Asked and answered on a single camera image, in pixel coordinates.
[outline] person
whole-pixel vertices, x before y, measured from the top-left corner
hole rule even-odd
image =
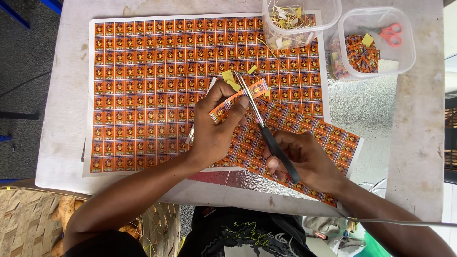
[[[65,256],[146,256],[138,241],[118,230],[180,181],[227,154],[235,126],[246,123],[249,100],[241,97],[219,125],[208,113],[235,93],[230,85],[217,81],[195,107],[192,149],[173,161],[117,181],[83,204],[68,222]],[[277,131],[274,137],[293,161],[302,182],[335,196],[353,217],[420,221],[342,176],[311,134]],[[270,171],[284,179],[287,170],[282,163],[269,150],[264,155]],[[430,227],[388,223],[364,223],[363,227],[393,256],[455,256]],[[178,256],[315,256],[306,246],[299,216],[197,206],[191,228]]]

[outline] table surface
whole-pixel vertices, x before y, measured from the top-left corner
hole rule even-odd
[[[403,10],[411,20],[417,60],[410,71],[398,76],[386,199],[422,220],[440,221],[444,166],[443,2],[341,2],[343,14],[357,7],[391,5]],[[90,19],[233,12],[261,12],[261,1],[66,0],[43,121],[36,185],[94,194],[122,178],[81,177],[87,119]],[[336,25],[324,32],[325,42],[335,31]],[[161,200],[314,216],[347,214],[345,210],[320,202],[194,180],[182,181]]]

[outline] left hand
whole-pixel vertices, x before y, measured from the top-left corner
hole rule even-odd
[[[189,155],[202,170],[226,156],[235,126],[240,122],[246,124],[247,97],[241,97],[232,106],[224,123],[216,125],[209,116],[216,106],[234,94],[236,91],[231,85],[218,80],[195,106],[194,141]]]

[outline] sticker sheet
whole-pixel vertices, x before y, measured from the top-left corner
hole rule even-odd
[[[309,11],[320,23],[320,12]],[[195,104],[213,77],[246,72],[270,97],[329,121],[322,34],[270,51],[260,13],[94,19],[83,176],[129,175],[186,152]],[[207,171],[239,169],[218,162]]]
[[[260,84],[249,88],[253,98],[257,98],[263,93],[261,86]],[[233,106],[233,102],[243,95],[246,94],[239,92],[230,97],[212,110],[209,116],[216,124],[223,122],[228,111]],[[265,126],[273,134],[278,130],[296,134],[305,132],[312,134],[341,174],[348,175],[351,163],[355,162],[359,156],[363,139],[269,98],[261,96],[255,99],[255,102]],[[281,185],[336,207],[337,201],[331,195],[311,190],[303,183],[293,184],[288,177],[283,182],[279,181],[275,174],[271,174],[268,171],[268,167],[265,165],[266,158],[263,156],[265,143],[253,117],[254,115],[248,116],[246,125],[238,124],[235,128],[230,148],[222,161],[262,175]]]

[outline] scissors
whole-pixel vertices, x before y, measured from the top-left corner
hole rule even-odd
[[[300,182],[300,176],[293,166],[292,162],[289,160],[287,155],[282,151],[282,149],[279,147],[279,144],[276,142],[276,139],[273,137],[273,134],[271,131],[265,127],[265,123],[263,122],[263,118],[260,115],[259,110],[255,106],[254,99],[251,95],[251,91],[248,90],[248,87],[246,85],[246,82],[243,80],[243,77],[235,71],[236,78],[241,84],[241,87],[243,88],[244,91],[246,91],[246,94],[249,98],[249,103],[251,105],[251,108],[255,114],[255,117],[259,120],[257,123],[257,126],[259,126],[260,132],[262,133],[262,137],[266,145],[268,146],[268,149],[270,150],[271,154],[278,157],[278,159],[282,162],[284,167],[287,169],[287,172],[290,175],[290,178],[292,179],[292,182],[294,184],[297,184]]]
[[[399,36],[403,33],[403,28],[400,23],[394,23],[388,27],[372,28],[372,27],[359,27],[362,30],[371,31],[383,37],[390,46],[399,47],[403,44],[403,40]]]

